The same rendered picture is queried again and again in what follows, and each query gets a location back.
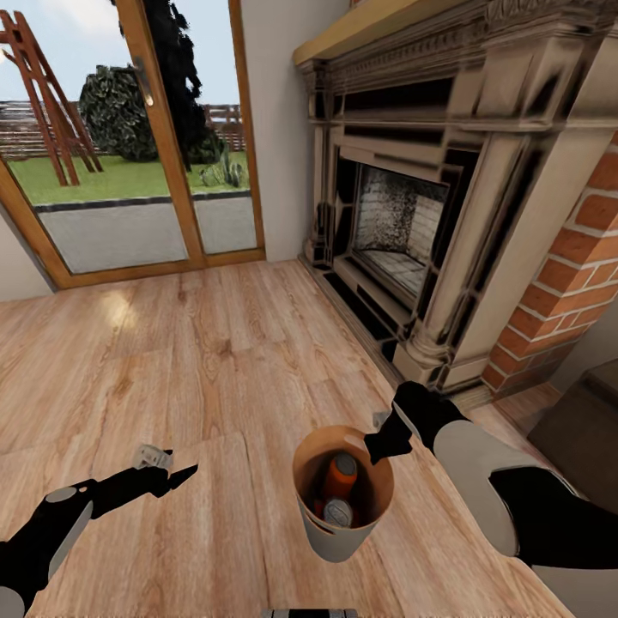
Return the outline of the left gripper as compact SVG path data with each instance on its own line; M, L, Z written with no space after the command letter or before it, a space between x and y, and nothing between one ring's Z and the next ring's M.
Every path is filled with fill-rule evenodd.
M113 476L117 477L122 488L122 499L118 507L146 493L151 493L154 497L160 498L169 490L178 488L193 473L197 473L197 469L198 464L191 466L191 468L186 468L186 470L178 471L169 477L167 476L167 469L155 467L142 468L141 470L130 468L129 470L121 471L121 473Z

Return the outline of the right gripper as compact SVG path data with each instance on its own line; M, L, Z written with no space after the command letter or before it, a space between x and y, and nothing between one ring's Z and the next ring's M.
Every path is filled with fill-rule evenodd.
M373 462L379 461L382 457L399 456L413 451L409 438L398 438L390 431L388 422L382 426L379 433L366 434L364 442Z

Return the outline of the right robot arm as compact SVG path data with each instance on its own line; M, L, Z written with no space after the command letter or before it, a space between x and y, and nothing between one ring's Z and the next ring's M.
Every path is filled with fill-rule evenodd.
M364 438L373 462L409 454L414 434L495 550L527 564L575 618L618 618L617 514L414 381L395 391L392 411L373 413L373 426Z

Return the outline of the trash can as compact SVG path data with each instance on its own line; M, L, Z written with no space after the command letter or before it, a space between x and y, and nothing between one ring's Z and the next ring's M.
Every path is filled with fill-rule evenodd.
M367 539L379 520L387 513L395 493L395 478L388 457L373 463L371 454L346 442L352 435L364 442L365 433L344 426L321 427L305 437L297 448L292 463L292 476L306 535L312 549L331 563L350 559ZM330 463L339 454L356 462L356 478L348 504L359 513L359 527L337 528L312 515L309 505L321 500L321 489Z

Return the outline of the can of soda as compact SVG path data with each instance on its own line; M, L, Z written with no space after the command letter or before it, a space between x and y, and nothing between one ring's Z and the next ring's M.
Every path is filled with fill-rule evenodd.
M345 501L339 499L328 500L320 514L321 520L337 528L354 528L353 513Z
M347 503L357 476L358 469L353 458L345 454L339 454L334 457L321 489L324 505L328 503L328 500L333 499L339 499Z
M314 517L318 517L319 520L321 520L320 514L322 512L323 505L324 505L323 493L321 493L321 500L315 499L309 505L309 510L311 510L312 515L314 515ZM348 505L348 500L347 500L347 505ZM351 508L351 512L353 513L354 529L355 528L357 529L357 527L359 527L359 513L358 513L358 510L355 510L355 508L353 508L351 505L349 505L349 507ZM321 522L324 522L324 520L321 520Z

